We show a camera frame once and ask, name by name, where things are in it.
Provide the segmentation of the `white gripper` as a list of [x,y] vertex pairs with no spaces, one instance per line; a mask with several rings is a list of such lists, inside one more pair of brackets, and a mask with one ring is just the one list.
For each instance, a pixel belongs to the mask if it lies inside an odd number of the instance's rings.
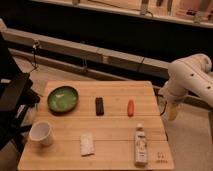
[[169,103],[167,107],[168,119],[173,121],[176,119],[179,111],[179,103],[181,103],[187,95],[187,90],[175,81],[167,81],[160,89],[160,93]]

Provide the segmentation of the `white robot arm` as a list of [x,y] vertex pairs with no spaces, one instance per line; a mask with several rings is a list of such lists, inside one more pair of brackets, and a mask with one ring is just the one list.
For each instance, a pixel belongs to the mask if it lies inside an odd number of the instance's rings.
[[211,69],[211,59],[205,54],[179,58],[168,65],[169,79],[161,92],[167,102],[166,111],[170,121],[176,119],[179,104],[189,91],[213,107],[213,78],[208,75]]

